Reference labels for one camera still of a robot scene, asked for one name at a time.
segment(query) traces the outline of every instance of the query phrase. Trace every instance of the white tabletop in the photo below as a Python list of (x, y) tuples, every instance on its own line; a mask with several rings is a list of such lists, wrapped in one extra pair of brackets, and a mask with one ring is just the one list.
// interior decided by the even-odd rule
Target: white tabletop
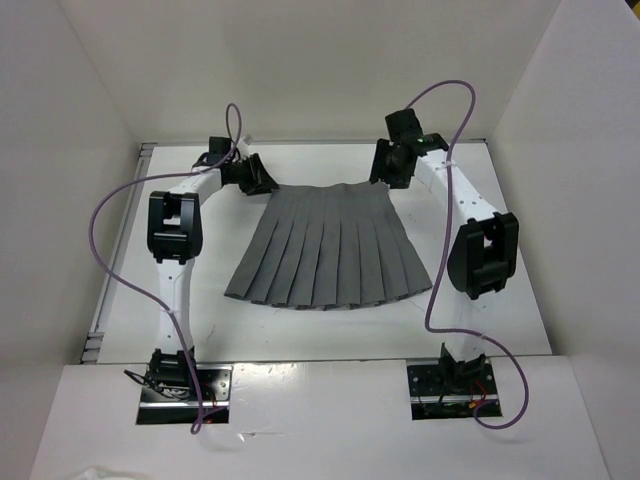
[[(188, 425), (136, 426), (140, 387), (122, 366), (70, 366), (31, 479), (96, 466), (145, 480), (608, 479), (569, 360), (521, 361), (529, 411), (502, 432), (470, 418), (412, 421), (406, 364), (386, 360), (235, 365), (230, 423), (197, 436)], [(522, 384), (508, 359), (493, 367), (511, 418)]]
[[(372, 144), (256, 144), (271, 175), (282, 184), (329, 186), (358, 183), (369, 177)], [(148, 174), (188, 171), (203, 146), (156, 147)], [(454, 159), (487, 200), (505, 209), (486, 145), (462, 144)], [(146, 246), (149, 193), (166, 190), (176, 180), (145, 184), (131, 234), (121, 258), (121, 274), (157, 292), (158, 276)], [(414, 179), (408, 190), (391, 190), (391, 199), (432, 278), (440, 259), (445, 212)], [(442, 337), (428, 334), (424, 312), (430, 291), (396, 303), (352, 311), (296, 311), (252, 305), (223, 296), (244, 254), (268, 195), (246, 197), (226, 186), (202, 207), (204, 247), (197, 258), (191, 290), (191, 329), (199, 361), (305, 361), (421, 358), (438, 356)], [(158, 307), (113, 282), (101, 313), (105, 329), (100, 363), (148, 362), (158, 327)], [(507, 288), (495, 295), (493, 316), (479, 324), (464, 318), (468, 299), (445, 276), (434, 312), (438, 326), (472, 326), (494, 335), (518, 355), (550, 354), (522, 259)], [(500, 355), (489, 346), (491, 355)]]

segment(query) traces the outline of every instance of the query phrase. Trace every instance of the wire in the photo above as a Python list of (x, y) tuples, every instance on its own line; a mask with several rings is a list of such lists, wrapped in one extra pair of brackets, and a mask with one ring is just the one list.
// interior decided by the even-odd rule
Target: wire
[(191, 355), (189, 355), (188, 353), (188, 348), (187, 348), (187, 342), (184, 339), (184, 335), (182, 334), (182, 330), (180, 329), (180, 325), (178, 324), (178, 319), (176, 318), (175, 314), (173, 313), (173, 311), (171, 310), (171, 308), (169, 307), (169, 305), (167, 305), (160, 297), (157, 297), (156, 295), (154, 295), (153, 293), (145, 290), (142, 287), (139, 287), (138, 285), (135, 285), (131, 282), (129, 282), (128, 280), (122, 278), (120, 275), (118, 275), (116, 272), (114, 272), (107, 264), (106, 262), (102, 259), (102, 257), (100, 256), (100, 254), (98, 253), (98, 249), (96, 247), (96, 241), (95, 241), (95, 236), (94, 236), (94, 229), (95, 229), (95, 223), (96, 223), (96, 219), (98, 217), (98, 213), (100, 213), (100, 210), (102, 210), (102, 207), (104, 207), (104, 205), (111, 200), (115, 195), (117, 195), (118, 193), (122, 192), (123, 190), (126, 190), (134, 185), (138, 185), (139, 183), (143, 183), (143, 182), (148, 182), (150, 180), (160, 180), (163, 178), (181, 178), (181, 177), (192, 177), (194, 175), (200, 175), (203, 173), (207, 173), (210, 172), (211, 170), (213, 170), (214, 168), (219, 168), (221, 167), (224, 163), (227, 162), (227, 160), (229, 160), (230, 158), (233, 157), (233, 155), (235, 154), (238, 142), (240, 141), (240, 136), (242, 135), (242, 115), (240, 114), (240, 109), (238, 108), (238, 106), (235, 103), (230, 103), (229, 105), (227, 105), (227, 109), (225, 110), (225, 120), (226, 120), (226, 126), (227, 126), (227, 132), (231, 132), (231, 129), (229, 127), (229, 113), (231, 111), (231, 109), (234, 109), (236, 112), (236, 115), (238, 117), (238, 132), (236, 135), (236, 140), (232, 145), (231, 150), (229, 151), (229, 153), (227, 153), (218, 163), (216, 163), (215, 165), (204, 169), (204, 170), (200, 170), (200, 171), (195, 171), (195, 172), (181, 172), (181, 173), (164, 173), (161, 175), (150, 175), (148, 177), (143, 177), (143, 178), (138, 178), (136, 180), (131, 180), (130, 182), (124, 183), (122, 185), (120, 185), (119, 187), (114, 188), (113, 190), (111, 190), (109, 193), (107, 193), (104, 198), (102, 200), (100, 200), (100, 202), (98, 202), (98, 205), (96, 206), (96, 208), (93, 210), (93, 213), (91, 214), (91, 219), (89, 220), (89, 247), (91, 248), (91, 253), (93, 254), (93, 258), (95, 258), (96, 262), (98, 263), (98, 265), (100, 265), (100, 267), (102, 268), (102, 270), (104, 270), (107, 275), (109, 275), (111, 278), (113, 278), (114, 280), (116, 280), (117, 282), (121, 283), (122, 285), (129, 287), (130, 289), (144, 295), (145, 297), (153, 300), (155, 303), (157, 303), (158, 305), (160, 305), (160, 307), (167, 312), (167, 315), (169, 316), (169, 318), (171, 319), (171, 322), (173, 323), (173, 327), (176, 330), (176, 334), (178, 336), (178, 340), (180, 341), (180, 345), (182, 347), (182, 350), (184, 351), (185, 355), (185, 360), (187, 363), (187, 368), (189, 369), (189, 374), (191, 375), (191, 379), (193, 380), (193, 384), (196, 390), (196, 398), (198, 400), (198, 416), (196, 417), (196, 420), (193, 422), (193, 424), (191, 425), (191, 433), (193, 435), (196, 435), (200, 429), (202, 428), (202, 424), (204, 422), (204, 419), (207, 415), (210, 415), (211, 413), (214, 413), (216, 411), (216, 409), (213, 409), (212, 411), (209, 412), (205, 412), (204, 410), (204, 405), (202, 404), (202, 390), (200, 388), (200, 381), (198, 380), (198, 376), (196, 373), (196, 368), (195, 368), (195, 364), (194, 361), (191, 359)]
[(424, 97), (427, 93), (445, 85), (462, 85), (463, 87), (466, 87), (469, 90), (469, 93), (471, 93), (471, 103), (469, 104), (469, 110), (467, 111), (467, 114), (465, 115), (464, 120), (462, 120), (462, 123), (458, 127), (458, 130), (453, 135), (453, 138), (451, 139), (451, 144), (449, 145), (449, 150), (447, 151), (447, 158), (446, 158), (447, 226), (446, 226), (445, 236), (444, 236), (444, 245), (442, 247), (442, 257), (440, 258), (440, 267), (438, 268), (438, 274), (436, 275), (436, 280), (435, 282), (433, 282), (431, 297), (429, 298), (429, 303), (427, 304), (427, 312), (424, 319), (424, 326), (429, 333), (464, 333), (466, 335), (471, 335), (473, 337), (484, 339), (487, 342), (492, 343), (493, 345), (498, 347), (500, 350), (502, 350), (505, 353), (505, 355), (509, 357), (509, 359), (513, 362), (513, 365), (516, 367), (516, 370), (518, 370), (518, 373), (520, 374), (520, 378), (522, 379), (522, 386), (524, 388), (524, 401), (522, 402), (522, 408), (520, 408), (520, 411), (516, 414), (516, 416), (512, 420), (506, 423), (503, 423), (500, 425), (491, 425), (489, 423), (485, 423), (484, 421), (480, 420), (480, 418), (478, 417), (478, 411), (480, 410), (480, 408), (484, 407), (489, 403), (495, 403), (496, 400), (487, 400), (485, 402), (482, 402), (481, 404), (476, 405), (476, 407), (473, 409), (473, 418), (475, 418), (476, 422), (478, 422), (480, 425), (490, 430), (502, 430), (505, 428), (509, 428), (510, 426), (518, 423), (520, 419), (524, 416), (529, 406), (529, 382), (527, 381), (527, 376), (522, 370), (522, 367), (520, 366), (518, 359), (516, 359), (516, 357), (502, 343), (498, 342), (497, 340), (491, 337), (486, 336), (483, 333), (477, 332), (475, 330), (470, 330), (468, 328), (435, 328), (431, 326), (431, 317), (433, 314), (433, 307), (436, 303), (436, 297), (438, 295), (438, 291), (440, 290), (440, 285), (442, 283), (442, 278), (444, 276), (444, 270), (447, 266), (447, 258), (449, 256), (449, 247), (451, 246), (451, 230), (453, 228), (453, 175), (451, 172), (451, 157), (453, 153), (453, 147), (458, 142), (458, 139), (460, 138), (460, 135), (462, 134), (462, 131), (464, 130), (464, 128), (467, 126), (467, 123), (469, 122), (469, 118), (471, 118), (471, 114), (473, 113), (473, 110), (475, 108), (476, 91), (470, 83), (465, 82), (464, 80), (444, 80), (442, 82), (435, 83), (430, 87), (426, 88), (425, 90), (423, 90), (422, 92), (420, 92), (406, 106), (406, 108), (411, 108), (418, 100)]

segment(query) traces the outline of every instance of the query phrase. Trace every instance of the pleated skirt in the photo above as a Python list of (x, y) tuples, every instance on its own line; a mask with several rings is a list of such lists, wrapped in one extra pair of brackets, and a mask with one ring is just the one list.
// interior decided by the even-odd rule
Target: pleated skirt
[(430, 287), (386, 184), (281, 185), (225, 295), (275, 307), (355, 308)]

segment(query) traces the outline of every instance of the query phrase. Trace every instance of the purple cable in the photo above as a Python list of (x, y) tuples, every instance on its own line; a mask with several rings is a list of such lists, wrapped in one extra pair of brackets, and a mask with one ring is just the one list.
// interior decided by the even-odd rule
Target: purple cable
[(476, 91), (471, 86), (471, 84), (463, 80), (444, 80), (442, 82), (438, 82), (434, 85), (431, 85), (426, 90), (423, 90), (416, 98), (414, 98), (413, 100), (411, 100), (411, 102), (409, 102), (409, 105), (406, 106), (406, 108), (411, 108), (418, 100), (424, 97), (427, 93), (431, 92), (432, 90), (435, 90), (438, 87), (442, 87), (444, 85), (462, 85), (463, 87), (466, 87), (471, 93), (471, 104), (469, 105), (469, 110), (467, 111), (467, 115), (464, 117), (464, 120), (460, 124), (460, 127), (458, 127), (458, 130), (456, 131), (455, 135), (451, 139), (451, 144), (449, 145), (449, 151), (447, 151), (447, 159), (446, 159), (447, 192), (448, 192), (447, 193), (447, 226), (446, 226), (446, 231), (444, 236), (444, 246), (442, 247), (442, 258), (440, 259), (440, 267), (438, 268), (438, 274), (436, 275), (436, 280), (435, 282), (433, 282), (433, 290), (431, 291), (431, 297), (429, 298), (429, 303), (427, 305), (427, 313), (424, 319), (424, 326), (427, 329), (427, 331), (430, 333), (464, 333), (466, 335), (472, 335), (474, 337), (484, 339), (489, 343), (494, 344), (500, 350), (502, 350), (505, 353), (505, 355), (509, 357), (509, 359), (513, 362), (516, 369), (518, 370), (518, 373), (520, 374), (520, 378), (522, 378), (522, 386), (524, 387), (524, 401), (522, 403), (522, 408), (520, 409), (518, 414), (507, 423), (503, 423), (500, 425), (491, 425), (489, 423), (485, 423), (484, 421), (480, 420), (480, 418), (478, 417), (478, 411), (481, 408), (483, 408), (484, 405), (488, 403), (494, 403), (495, 400), (482, 402), (473, 409), (473, 418), (475, 418), (476, 422), (478, 422), (480, 425), (491, 430), (502, 430), (505, 428), (509, 428), (510, 426), (515, 425), (517, 422), (519, 422), (520, 419), (524, 416), (525, 412), (527, 411), (527, 407), (529, 406), (529, 382), (527, 382), (527, 377), (524, 374), (524, 371), (522, 370), (522, 367), (520, 366), (520, 363), (518, 362), (516, 357), (507, 349), (507, 347), (505, 347), (503, 344), (501, 344), (497, 340), (494, 340), (491, 337), (487, 337), (483, 333), (476, 332), (475, 330), (469, 330), (467, 328), (434, 328), (431, 326), (431, 315), (433, 313), (433, 307), (436, 303), (436, 296), (438, 295), (438, 290), (440, 290), (440, 284), (442, 283), (444, 270), (447, 266), (447, 257), (449, 256), (449, 247), (451, 245), (451, 230), (453, 228), (453, 175), (451, 174), (451, 156), (453, 154), (453, 147), (456, 145), (456, 143), (458, 142), (458, 139), (460, 138), (460, 135), (462, 134), (462, 131), (467, 126), (467, 123), (469, 122), (469, 118), (471, 118), (471, 114), (473, 113), (473, 110), (476, 106)]
[(109, 268), (109, 266), (105, 263), (105, 261), (102, 259), (102, 257), (98, 253), (98, 249), (96, 248), (96, 242), (95, 242), (95, 238), (94, 238), (94, 227), (95, 227), (95, 223), (96, 223), (96, 218), (98, 217), (98, 213), (100, 213), (100, 210), (102, 209), (102, 207), (104, 207), (104, 205), (109, 200), (111, 200), (111, 198), (113, 198), (115, 195), (117, 195), (121, 191), (126, 190), (127, 188), (132, 187), (134, 185), (137, 185), (139, 183), (148, 182), (149, 180), (160, 180), (162, 178), (192, 177), (194, 175), (201, 175), (203, 173), (210, 172), (214, 168), (219, 168), (227, 160), (232, 158), (233, 155), (235, 154), (235, 150), (236, 150), (236, 147), (238, 145), (238, 142), (240, 141), (240, 136), (242, 135), (242, 115), (240, 114), (240, 109), (238, 108), (238, 106), (235, 103), (230, 103), (229, 105), (227, 105), (227, 109), (225, 111), (225, 120), (226, 120), (226, 125), (227, 125), (227, 132), (231, 131), (230, 128), (229, 128), (229, 112), (231, 111), (232, 108), (236, 111), (236, 114), (238, 116), (238, 133), (237, 133), (237, 136), (236, 136), (236, 140), (235, 140), (235, 142), (233, 144), (233, 148), (231, 148), (229, 153), (227, 153), (218, 163), (216, 163), (212, 167), (209, 167), (209, 168), (207, 168), (205, 170), (200, 170), (200, 171), (195, 171), (195, 172), (164, 173), (164, 174), (161, 174), (161, 175), (151, 175), (149, 177), (138, 178), (136, 180), (132, 180), (132, 181), (127, 182), (127, 183), (125, 183), (123, 185), (120, 185), (119, 187), (116, 187), (113, 190), (111, 190), (109, 193), (107, 193), (105, 195), (105, 197), (102, 200), (100, 200), (100, 202), (98, 203), (96, 208), (93, 210), (93, 213), (91, 214), (91, 219), (89, 220), (89, 247), (91, 248), (91, 253), (93, 254), (93, 258), (95, 258), (96, 262), (98, 262), (98, 265), (100, 265), (100, 267), (107, 273), (107, 275), (109, 275), (114, 280), (116, 280), (116, 281), (120, 282), (122, 285), (124, 285), (126, 287), (129, 287), (130, 289), (132, 289), (132, 290), (144, 295), (145, 297), (153, 300), (158, 305), (160, 305), (160, 307), (162, 307), (162, 309), (167, 312), (167, 315), (169, 315), (169, 318), (171, 319), (171, 322), (173, 323), (173, 326), (174, 326), (174, 328), (176, 330), (176, 334), (178, 335), (178, 340), (180, 341), (180, 345), (182, 346), (182, 350), (185, 352), (185, 359), (186, 359), (186, 362), (187, 362), (187, 368), (189, 369), (189, 374), (191, 375), (191, 379), (193, 380), (193, 384), (194, 384), (194, 387), (195, 387), (195, 390), (196, 390), (196, 398), (198, 400), (198, 416), (197, 416), (196, 420), (193, 422), (193, 424), (191, 425), (191, 433), (193, 435), (196, 435), (200, 431), (200, 429), (202, 428), (202, 424), (204, 422), (205, 417), (207, 417), (207, 416), (211, 415), (212, 413), (215, 413), (215, 412), (217, 412), (219, 410), (223, 410), (226, 407), (213, 408), (213, 409), (205, 412), (204, 405), (202, 404), (202, 390), (200, 389), (200, 382), (199, 382), (198, 376), (196, 374), (196, 368), (195, 368), (194, 362), (191, 359), (191, 355), (186, 354), (187, 351), (188, 351), (187, 342), (185, 341), (184, 335), (182, 334), (182, 330), (180, 329), (180, 325), (178, 324), (178, 319), (174, 315), (174, 313), (171, 310), (171, 308), (169, 308), (169, 305), (164, 303), (162, 301), (162, 299), (160, 299), (159, 297), (157, 297), (153, 293), (145, 290), (144, 288), (139, 287), (139, 286), (129, 282), (128, 280), (125, 280), (120, 275), (118, 275), (116, 272), (111, 270), (111, 268)]

